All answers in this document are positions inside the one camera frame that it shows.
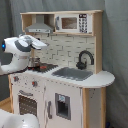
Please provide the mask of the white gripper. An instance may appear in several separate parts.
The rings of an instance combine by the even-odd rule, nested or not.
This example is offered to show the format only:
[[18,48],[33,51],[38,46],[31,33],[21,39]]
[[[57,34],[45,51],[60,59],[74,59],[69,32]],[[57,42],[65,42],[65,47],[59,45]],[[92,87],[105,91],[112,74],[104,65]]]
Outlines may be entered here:
[[35,49],[41,50],[46,47],[46,44],[31,35],[24,35],[24,39]]

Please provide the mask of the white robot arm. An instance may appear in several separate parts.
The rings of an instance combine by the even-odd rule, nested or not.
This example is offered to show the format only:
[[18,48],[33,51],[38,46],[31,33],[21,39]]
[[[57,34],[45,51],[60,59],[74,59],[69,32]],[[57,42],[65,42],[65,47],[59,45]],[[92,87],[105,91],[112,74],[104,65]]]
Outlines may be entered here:
[[[12,60],[7,65],[0,63],[0,76],[25,71],[29,64],[31,48],[41,50],[46,44],[31,35],[6,38],[2,42],[4,53],[11,53]],[[38,119],[33,114],[18,115],[0,109],[0,128],[39,128]]]

